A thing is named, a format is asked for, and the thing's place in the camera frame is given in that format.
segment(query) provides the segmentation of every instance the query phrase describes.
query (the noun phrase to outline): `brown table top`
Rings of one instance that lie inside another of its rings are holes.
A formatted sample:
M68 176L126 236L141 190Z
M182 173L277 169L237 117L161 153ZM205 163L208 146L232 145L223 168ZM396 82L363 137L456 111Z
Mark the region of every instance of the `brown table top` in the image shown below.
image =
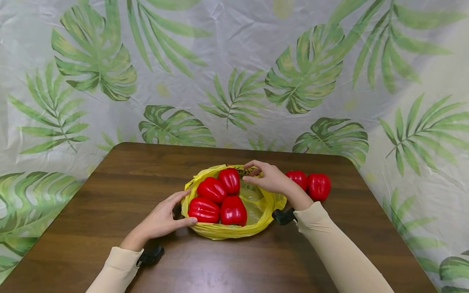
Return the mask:
M1 286L1 292L85 292L118 246L160 201L210 166L267 161L283 171L325 173L334 222L397 292L435 292L358 171L345 158L122 143L113 148ZM128 292L337 292L293 223L212 241L185 228L157 239L166 253L141 268Z

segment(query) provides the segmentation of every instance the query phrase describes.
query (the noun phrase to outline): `yellow plastic bag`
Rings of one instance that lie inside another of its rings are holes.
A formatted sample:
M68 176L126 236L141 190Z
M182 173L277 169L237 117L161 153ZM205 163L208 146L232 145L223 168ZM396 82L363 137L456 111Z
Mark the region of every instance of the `yellow plastic bag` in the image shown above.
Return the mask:
M248 212L246 226L222 225L211 223L197 223L191 226L197 234L212 240L224 240L227 238L249 237L263 231L273 221L272 213L276 209L284 209L287 199L280 194L265 191L255 185L241 180L253 169L245 170L242 165L219 165L202 170L186 184L184 190L192 188L191 193L182 200L183 216L188 217L189 203L197 197L197 187L207 177L217 177L221 170L235 168L240 176L240 198Z

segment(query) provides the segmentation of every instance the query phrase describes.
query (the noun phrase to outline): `leaf-print backdrop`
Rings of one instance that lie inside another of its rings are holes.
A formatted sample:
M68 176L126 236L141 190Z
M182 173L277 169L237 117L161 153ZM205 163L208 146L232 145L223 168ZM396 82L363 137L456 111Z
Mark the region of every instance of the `leaf-print backdrop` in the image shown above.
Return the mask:
M0 3L0 282L137 141L344 156L469 292L467 1Z

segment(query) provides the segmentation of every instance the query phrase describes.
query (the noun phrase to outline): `bell pepper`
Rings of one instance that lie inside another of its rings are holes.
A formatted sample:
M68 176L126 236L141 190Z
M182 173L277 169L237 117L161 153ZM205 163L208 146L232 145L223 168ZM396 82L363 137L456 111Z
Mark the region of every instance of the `bell pepper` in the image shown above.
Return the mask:
M227 190L227 195L239 194L239 175L236 169L228 168L221 170L220 173L218 173L218 180L220 180Z
M325 174L308 176L308 195L313 201L324 201L331 191L331 180Z
M239 196L227 196L220 209L220 220L223 225L246 226L248 212Z
M216 204L221 204L227 196L227 191L218 179L207 177L197 187L197 194Z
M302 171L288 171L285 175L298 184L304 191L308 188L308 178Z
M218 223L220 208L216 203L203 197L196 197L189 203L189 217L196 217L200 223Z

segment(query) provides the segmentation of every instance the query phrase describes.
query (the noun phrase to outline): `monstera leaf print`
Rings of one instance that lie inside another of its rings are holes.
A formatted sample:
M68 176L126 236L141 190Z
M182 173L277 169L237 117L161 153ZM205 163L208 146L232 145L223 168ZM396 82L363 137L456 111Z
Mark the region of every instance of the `monstera leaf print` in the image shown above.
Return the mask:
M148 105L138 128L147 143L214 147L215 139L203 123L185 110L167 105Z
M319 118L296 139L293 152L343 156L359 168L368 153L368 135L363 126L350 119Z
M464 279L469 281L469 250L461 253L462 257L450 256L440 263L439 276L442 281ZM441 293L467 293L469 287L444 286Z
M35 110L19 99L9 95L10 102L29 118L39 122L40 127L20 127L22 134L41 137L45 142L23 150L21 154L33 154L51 150L52 148L67 143L76 153L75 145L87 141L89 138L79 133L88 127L87 123L77 123L87 112L77 110L83 102L80 98L70 98L73 88L66 85L62 88L63 76L53 78L53 63L49 63L45 69L45 82L41 80L39 72L35 78L26 75L28 89L37 103Z
M151 64L150 59L148 58L147 49L145 48L144 38L148 43L150 51L158 60L158 63L160 63L163 69L170 74L172 74L171 68L163 59L160 50L164 55L166 55L169 61L176 66L176 68L190 78L194 78L194 76L187 65L181 61L180 57L196 65L207 66L207 63L195 55L191 50L170 37L167 33L169 32L187 38L209 37L212 34L208 31L162 17L161 14L158 14L158 10L187 10L200 1L201 0L147 0L147 4L141 0L127 0L130 28L132 29L137 49L148 68L151 69Z
M0 245L10 251L0 255L0 280L16 266L62 208L80 188L73 176L63 173L12 173L0 177Z
M340 46L344 32L338 25L317 25L307 30L296 43L296 60L288 47L265 78L265 94L277 106L285 104L292 114L303 114L319 106L335 88L342 71L342 60L333 58L330 51Z
M410 108L407 121L402 117L401 108L397 108L394 118L396 129L394 132L386 121L379 119L387 137L394 145L386 158L393 152L395 153L397 168L402 176L404 176L404 161L415 173L421 175L419 158L427 167L435 171L438 170L431 152L456 165L456 157L446 148L445 144L469 150L467 141L453 135L453 133L457 134L460 131L469 131L467 123L469 112L454 113L453 111L465 103L457 102L445 105L451 95L446 96L430 106L417 120L423 97L422 94L415 100Z
M264 97L263 93L256 92L257 89L265 85L264 81L257 79L262 71L257 71L249 75L246 79L246 70L236 74L236 68L231 72L228 81L228 98L221 86L218 76L215 74L213 83L217 97L206 91L212 106L199 104L199 106L210 114L226 119L227 129L228 122L233 125L247 130L245 124L254 125L250 117L260 117L258 110L265 109L264 104L259 101Z
M390 93L396 92L396 75L413 82L421 83L418 73L403 58L403 53L426 55L447 55L451 51L432 42L411 37L407 30L432 30L444 27L467 17L455 11L418 11L399 4L396 0L342 0L329 18L329 24L340 23L350 13L365 3L370 6L350 30L342 47L334 54L343 56L359 39L369 26L373 17L377 21L371 30L355 63L353 86L355 86L368 58L366 69L370 88L376 84L377 63L381 64L381 75L385 88Z
M397 232L402 236L410 250L414 253L418 250L429 248L438 248L445 246L446 243L427 236L417 236L414 233L415 229L424 227L425 225L435 221L436 217L416 218L406 221L405 218L409 216L410 209L414 206L416 196L411 195L407 197L402 203L399 204L399 191L396 188L391 195L391 202L386 198L383 201L384 212L388 215L396 227ZM438 263L426 257L416 257L422 268L427 272L438 273Z
M71 77L67 82L82 91L101 91L114 101L126 101L135 93L137 73L130 54L121 43L119 2L105 0L106 18L86 0L66 11L60 22L75 47L57 29L52 30L52 48L60 73Z

